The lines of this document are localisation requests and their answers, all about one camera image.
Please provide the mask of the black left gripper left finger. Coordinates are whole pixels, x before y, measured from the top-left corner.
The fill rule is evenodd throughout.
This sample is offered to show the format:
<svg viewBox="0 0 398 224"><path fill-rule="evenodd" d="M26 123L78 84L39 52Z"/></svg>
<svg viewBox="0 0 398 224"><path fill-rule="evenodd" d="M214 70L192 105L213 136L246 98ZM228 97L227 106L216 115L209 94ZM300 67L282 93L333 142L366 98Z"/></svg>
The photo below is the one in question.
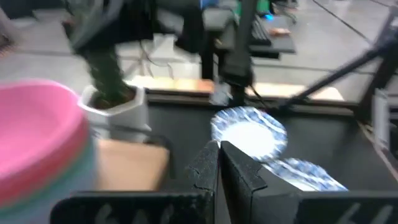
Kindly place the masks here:
<svg viewBox="0 0 398 224"><path fill-rule="evenodd" d="M58 202L50 224L215 222L220 147L210 141L186 166L186 176L160 191L85 191Z"/></svg>

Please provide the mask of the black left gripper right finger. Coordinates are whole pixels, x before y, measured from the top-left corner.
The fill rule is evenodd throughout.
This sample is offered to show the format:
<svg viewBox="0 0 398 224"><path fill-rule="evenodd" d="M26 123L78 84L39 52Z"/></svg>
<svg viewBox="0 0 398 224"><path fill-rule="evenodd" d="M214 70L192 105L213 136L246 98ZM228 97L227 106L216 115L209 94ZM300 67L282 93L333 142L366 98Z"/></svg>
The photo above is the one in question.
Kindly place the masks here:
<svg viewBox="0 0 398 224"><path fill-rule="evenodd" d="M397 223L395 192L304 192L228 141L220 172L232 223Z"/></svg>

